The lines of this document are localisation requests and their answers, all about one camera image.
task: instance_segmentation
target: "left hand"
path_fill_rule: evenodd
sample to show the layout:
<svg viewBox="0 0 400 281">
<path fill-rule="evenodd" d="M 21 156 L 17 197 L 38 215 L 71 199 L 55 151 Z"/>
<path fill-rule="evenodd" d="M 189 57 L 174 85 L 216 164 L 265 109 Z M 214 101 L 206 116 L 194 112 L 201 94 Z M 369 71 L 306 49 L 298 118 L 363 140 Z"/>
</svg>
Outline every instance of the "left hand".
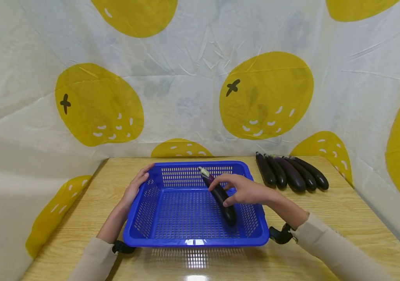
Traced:
<svg viewBox="0 0 400 281">
<path fill-rule="evenodd" d="M 141 171 L 136 174 L 136 177 L 130 182 L 129 186 L 124 192 L 124 196 L 120 200 L 121 203 L 125 204 L 128 208 L 131 206 L 133 203 L 133 200 L 135 200 L 136 195 L 138 195 L 139 187 L 141 184 L 145 183 L 147 179 L 149 178 L 149 170 L 153 168 L 155 163 L 151 163 L 144 168 L 141 169 Z"/>
</svg>

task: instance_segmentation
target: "blue plastic basket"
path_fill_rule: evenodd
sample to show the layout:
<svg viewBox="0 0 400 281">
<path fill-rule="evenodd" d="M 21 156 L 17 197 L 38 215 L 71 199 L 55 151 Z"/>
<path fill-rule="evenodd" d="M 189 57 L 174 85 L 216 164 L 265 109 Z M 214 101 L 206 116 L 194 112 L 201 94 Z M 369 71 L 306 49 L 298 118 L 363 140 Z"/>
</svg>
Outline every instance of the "blue plastic basket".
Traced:
<svg viewBox="0 0 400 281">
<path fill-rule="evenodd" d="M 267 243 L 269 230 L 262 206 L 235 204 L 237 224 L 229 227 L 199 166 L 214 177 L 229 173 L 253 180 L 248 166 L 240 161 L 156 163 L 132 204 L 123 233 L 127 245 L 245 247 Z"/>
</svg>

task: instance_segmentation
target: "finger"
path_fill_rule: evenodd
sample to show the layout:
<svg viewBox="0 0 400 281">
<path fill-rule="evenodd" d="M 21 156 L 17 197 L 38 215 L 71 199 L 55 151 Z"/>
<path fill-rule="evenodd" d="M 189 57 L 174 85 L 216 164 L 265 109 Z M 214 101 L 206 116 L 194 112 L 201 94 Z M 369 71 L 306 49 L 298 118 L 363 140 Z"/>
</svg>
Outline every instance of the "finger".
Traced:
<svg viewBox="0 0 400 281">
<path fill-rule="evenodd" d="M 229 190 L 230 188 L 234 187 L 234 184 L 227 183 L 227 185 L 223 188 L 224 190 Z"/>
<path fill-rule="evenodd" d="M 230 174 L 221 174 L 220 176 L 216 177 L 212 183 L 209 185 L 208 190 L 211 191 L 216 187 L 217 184 L 219 183 L 224 183 L 224 182 L 232 182 L 232 175 Z"/>
<path fill-rule="evenodd" d="M 147 165 L 144 168 L 140 169 L 140 171 L 136 174 L 136 176 L 133 178 L 131 183 L 134 183 L 136 180 L 138 180 L 138 178 L 141 178 L 146 172 L 149 172 L 149 170 L 151 168 L 153 168 L 154 165 L 155 165 L 155 163 L 150 163 L 149 165 Z"/>
<path fill-rule="evenodd" d="M 229 207 L 229 206 L 232 206 L 232 205 L 234 205 L 234 204 L 236 204 L 237 203 L 237 201 L 236 201 L 236 195 L 233 195 L 233 196 L 231 196 L 231 197 L 228 197 L 224 202 L 223 202 L 223 206 L 224 207 Z"/>
<path fill-rule="evenodd" d="M 142 175 L 142 177 L 138 178 L 134 184 L 136 186 L 141 186 L 141 184 L 145 183 L 145 181 L 147 181 L 147 179 L 149 178 L 149 173 L 145 173 L 144 175 Z"/>
</svg>

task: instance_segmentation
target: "beige sleeve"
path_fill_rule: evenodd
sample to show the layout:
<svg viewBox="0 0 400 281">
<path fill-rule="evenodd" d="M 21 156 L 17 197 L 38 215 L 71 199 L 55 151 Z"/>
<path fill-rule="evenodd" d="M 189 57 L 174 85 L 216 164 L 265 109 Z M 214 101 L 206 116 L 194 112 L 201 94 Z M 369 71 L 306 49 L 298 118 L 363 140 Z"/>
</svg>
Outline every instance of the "beige sleeve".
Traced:
<svg viewBox="0 0 400 281">
<path fill-rule="evenodd" d="M 296 231 L 298 245 L 318 257 L 340 281 L 392 281 L 383 268 L 312 213 Z"/>
<path fill-rule="evenodd" d="M 101 239 L 91 239 L 69 281 L 105 281 L 117 258 L 112 248 Z"/>
</svg>

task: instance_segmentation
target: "wrist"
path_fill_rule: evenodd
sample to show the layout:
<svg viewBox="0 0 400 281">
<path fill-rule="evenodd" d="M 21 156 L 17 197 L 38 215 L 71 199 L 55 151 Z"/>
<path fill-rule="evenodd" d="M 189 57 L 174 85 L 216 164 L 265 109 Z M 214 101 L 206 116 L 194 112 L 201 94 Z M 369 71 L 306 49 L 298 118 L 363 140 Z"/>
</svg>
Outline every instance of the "wrist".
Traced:
<svg viewBox="0 0 400 281">
<path fill-rule="evenodd" d="M 265 199 L 262 202 L 262 204 L 268 205 L 268 206 L 270 206 L 272 204 L 276 204 L 279 197 L 280 197 L 280 193 L 277 192 L 277 190 L 267 188 L 267 194 L 265 195 Z"/>
<path fill-rule="evenodd" d="M 119 201 L 118 204 L 114 207 L 111 214 L 116 216 L 127 216 L 130 211 L 131 204 L 127 201 Z"/>
</svg>

